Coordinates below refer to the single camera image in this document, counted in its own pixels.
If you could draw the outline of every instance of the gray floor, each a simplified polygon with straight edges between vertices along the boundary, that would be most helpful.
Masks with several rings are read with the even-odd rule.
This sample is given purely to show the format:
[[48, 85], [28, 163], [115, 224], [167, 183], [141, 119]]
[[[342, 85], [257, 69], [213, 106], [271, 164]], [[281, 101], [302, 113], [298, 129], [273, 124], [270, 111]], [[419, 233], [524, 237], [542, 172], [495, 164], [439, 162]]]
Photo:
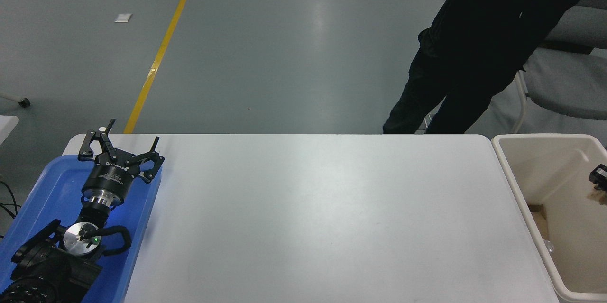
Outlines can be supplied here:
[[[379, 134], [443, 1], [188, 0], [135, 132]], [[0, 146], [19, 203], [70, 137], [110, 118], [123, 130], [177, 3], [0, 0], [1, 90], [32, 102], [0, 100], [20, 119]], [[517, 110], [508, 89], [469, 132], [507, 133]], [[522, 132], [604, 131], [537, 115]]]

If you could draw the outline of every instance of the caster wheel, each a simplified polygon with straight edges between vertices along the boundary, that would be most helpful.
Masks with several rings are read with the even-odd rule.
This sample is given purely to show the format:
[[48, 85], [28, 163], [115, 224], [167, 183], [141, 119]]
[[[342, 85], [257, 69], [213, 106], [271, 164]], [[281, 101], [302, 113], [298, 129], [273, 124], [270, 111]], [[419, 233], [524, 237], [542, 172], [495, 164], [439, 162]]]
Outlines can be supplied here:
[[19, 102], [19, 106], [28, 107], [30, 106], [30, 101], [27, 98], [23, 98], [23, 100]]

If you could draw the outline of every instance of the white tabletop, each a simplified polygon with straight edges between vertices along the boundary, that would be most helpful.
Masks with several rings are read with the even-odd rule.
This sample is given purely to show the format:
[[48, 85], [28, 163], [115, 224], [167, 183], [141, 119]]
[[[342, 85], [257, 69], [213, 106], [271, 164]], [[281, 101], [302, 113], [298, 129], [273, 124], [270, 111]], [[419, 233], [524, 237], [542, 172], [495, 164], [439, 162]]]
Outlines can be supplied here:
[[[140, 153], [154, 135], [110, 138]], [[158, 150], [126, 303], [558, 301], [484, 137], [160, 135]]]
[[16, 116], [0, 116], [0, 145], [17, 126], [19, 119]]

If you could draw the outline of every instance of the chair leg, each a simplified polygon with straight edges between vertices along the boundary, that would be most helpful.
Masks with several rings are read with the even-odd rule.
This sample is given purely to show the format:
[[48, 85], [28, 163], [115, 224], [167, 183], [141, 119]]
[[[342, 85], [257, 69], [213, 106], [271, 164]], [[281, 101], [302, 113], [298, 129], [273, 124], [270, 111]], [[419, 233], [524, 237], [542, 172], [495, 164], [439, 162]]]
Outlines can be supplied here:
[[514, 76], [514, 82], [516, 83], [516, 89], [518, 90], [518, 98], [521, 102], [521, 113], [518, 116], [518, 121], [512, 127], [512, 134], [518, 134], [518, 131], [523, 125], [523, 121], [525, 120], [525, 116], [527, 115], [527, 93], [525, 93], [523, 80], [520, 76], [520, 71]]
[[21, 107], [28, 107], [28, 106], [30, 106], [30, 101], [27, 98], [22, 97], [22, 96], [14, 96], [14, 95], [9, 95], [8, 93], [0, 92], [0, 98], [4, 98], [4, 99], [7, 99], [7, 100], [11, 100], [11, 101], [17, 102], [17, 103], [19, 103], [19, 105]]

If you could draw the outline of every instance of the person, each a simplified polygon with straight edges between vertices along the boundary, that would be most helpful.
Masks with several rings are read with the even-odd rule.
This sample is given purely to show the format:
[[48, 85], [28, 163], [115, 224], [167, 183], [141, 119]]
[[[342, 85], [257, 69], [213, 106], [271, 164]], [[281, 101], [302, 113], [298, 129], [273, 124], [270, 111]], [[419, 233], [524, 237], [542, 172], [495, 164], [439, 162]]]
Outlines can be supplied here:
[[419, 50], [384, 134], [413, 134], [442, 100], [427, 134], [463, 134], [523, 69], [579, 0], [446, 0]]

